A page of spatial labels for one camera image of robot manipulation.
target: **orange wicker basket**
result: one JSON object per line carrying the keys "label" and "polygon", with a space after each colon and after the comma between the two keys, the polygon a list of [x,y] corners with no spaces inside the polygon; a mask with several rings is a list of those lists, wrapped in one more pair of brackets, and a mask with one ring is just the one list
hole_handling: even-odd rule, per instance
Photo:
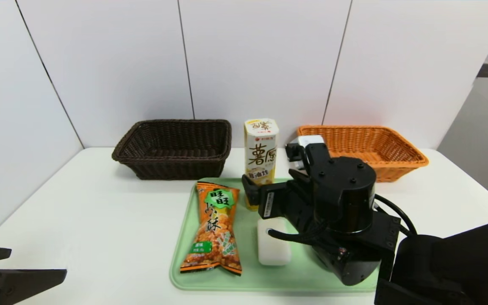
{"label": "orange wicker basket", "polygon": [[377,182],[393,182],[428,159],[393,129],[382,126],[301,126],[298,135],[321,135],[332,157],[360,158],[376,171]]}

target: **wicker basket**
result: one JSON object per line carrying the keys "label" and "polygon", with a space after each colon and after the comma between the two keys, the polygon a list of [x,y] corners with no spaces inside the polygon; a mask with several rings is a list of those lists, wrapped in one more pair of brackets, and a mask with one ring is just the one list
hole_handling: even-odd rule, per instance
{"label": "wicker basket", "polygon": [[231,150],[226,120],[146,120],[134,124],[112,158],[144,180],[219,177]]}
{"label": "wicker basket", "polygon": [[322,135],[332,157],[360,158],[376,171],[377,182],[393,182],[428,159],[396,131],[381,126],[301,126],[298,135]]}

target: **white wall panel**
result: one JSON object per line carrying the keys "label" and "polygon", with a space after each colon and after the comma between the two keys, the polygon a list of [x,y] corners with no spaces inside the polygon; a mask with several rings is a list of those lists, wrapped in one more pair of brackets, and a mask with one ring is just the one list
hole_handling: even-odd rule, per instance
{"label": "white wall panel", "polygon": [[19,0],[86,147],[139,120],[193,118],[177,0]]}
{"label": "white wall panel", "polygon": [[0,0],[0,224],[81,149],[16,3]]}
{"label": "white wall panel", "polygon": [[350,0],[180,0],[195,117],[321,124]]}
{"label": "white wall panel", "polygon": [[354,0],[324,124],[435,148],[488,53],[488,0]]}

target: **juice box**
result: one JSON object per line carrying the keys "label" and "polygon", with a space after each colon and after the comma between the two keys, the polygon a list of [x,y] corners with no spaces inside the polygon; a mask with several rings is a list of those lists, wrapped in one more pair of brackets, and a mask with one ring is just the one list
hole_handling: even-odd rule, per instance
{"label": "juice box", "polygon": [[[246,175],[257,185],[267,185],[274,181],[276,168],[277,134],[279,129],[273,119],[252,119],[244,122],[244,161]],[[257,211],[259,206],[246,206]]]}

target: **dark brown wicker basket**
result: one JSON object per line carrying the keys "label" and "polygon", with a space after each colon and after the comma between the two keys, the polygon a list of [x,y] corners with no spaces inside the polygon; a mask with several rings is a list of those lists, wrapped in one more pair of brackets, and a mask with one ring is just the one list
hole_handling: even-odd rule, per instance
{"label": "dark brown wicker basket", "polygon": [[226,120],[146,120],[134,124],[112,152],[143,180],[219,177],[231,150]]}

